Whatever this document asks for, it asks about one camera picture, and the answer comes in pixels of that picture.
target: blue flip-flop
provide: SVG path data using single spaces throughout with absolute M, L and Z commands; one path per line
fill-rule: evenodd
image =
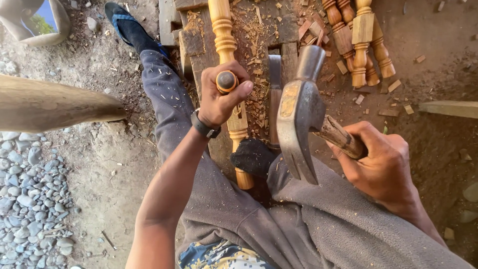
M 121 9 L 123 10 L 125 13 L 127 13 L 128 15 L 124 15 L 124 14 L 114 14 L 113 13 L 113 10 L 115 10 L 116 8 L 118 9 Z M 118 36 L 124 41 L 124 43 L 130 45 L 130 46 L 133 46 L 133 44 L 131 44 L 131 42 L 129 42 L 128 39 L 126 39 L 123 34 L 121 33 L 120 29 L 118 28 L 118 20 L 130 20 L 130 21 L 134 21 L 136 22 L 144 31 L 145 34 L 148 34 L 146 32 L 146 30 L 143 28 L 143 26 L 141 26 L 141 24 L 126 10 L 124 9 L 123 7 L 121 7 L 120 5 L 118 5 L 117 3 L 113 3 L 113 2 L 107 2 L 105 4 L 105 7 L 104 7 L 104 10 L 105 10 L 105 14 L 106 14 L 106 17 L 108 18 L 108 21 L 111 23 L 111 25 L 113 25 L 113 27 L 115 28 L 116 30 L 116 33 L 118 34 Z M 161 52 L 161 54 L 163 54 L 164 56 L 166 56 L 167 58 L 169 58 L 169 53 L 167 52 L 167 49 L 161 45 L 160 42 L 157 42 L 158 43 L 158 47 L 159 47 L 159 50 Z

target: flip-flop strap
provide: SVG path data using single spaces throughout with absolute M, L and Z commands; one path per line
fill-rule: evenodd
M 113 23 L 113 27 L 115 27 L 116 32 L 118 35 L 123 39 L 123 41 L 130 45 L 133 46 L 123 35 L 121 35 L 120 29 L 118 28 L 118 20 L 130 20 L 139 23 L 135 18 L 129 16 L 129 15 L 123 15 L 123 14 L 113 14 L 111 17 L 111 22 Z

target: claw hammer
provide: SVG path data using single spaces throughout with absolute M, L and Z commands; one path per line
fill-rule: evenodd
M 361 140 L 326 115 L 326 105 L 316 85 L 325 57 L 325 50 L 319 46 L 302 47 L 295 79 L 284 86 L 277 114 L 277 135 L 290 173 L 314 185 L 318 181 L 309 150 L 309 132 L 333 143 L 354 159 L 367 154 Z

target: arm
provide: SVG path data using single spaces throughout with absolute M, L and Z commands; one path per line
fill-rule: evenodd
M 221 96 L 215 84 L 217 74 L 233 71 L 241 83 L 229 95 Z M 252 82 L 237 61 L 203 71 L 203 108 L 198 118 L 216 129 L 247 99 Z M 174 234 L 179 217 L 189 200 L 194 175 L 209 139 L 192 127 L 152 179 L 136 216 L 133 246 L 126 268 L 174 268 Z
M 446 247 L 420 201 L 410 174 L 408 144 L 397 135 L 384 135 L 368 122 L 344 127 L 359 137 L 369 154 L 353 160 L 338 147 L 329 144 L 347 179 L 359 190 L 373 197 L 393 214 L 415 225 Z

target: unfinished wooden leg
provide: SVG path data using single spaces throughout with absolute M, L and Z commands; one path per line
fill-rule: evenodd
M 121 102 L 105 93 L 0 75 L 0 131 L 40 133 L 124 118 Z

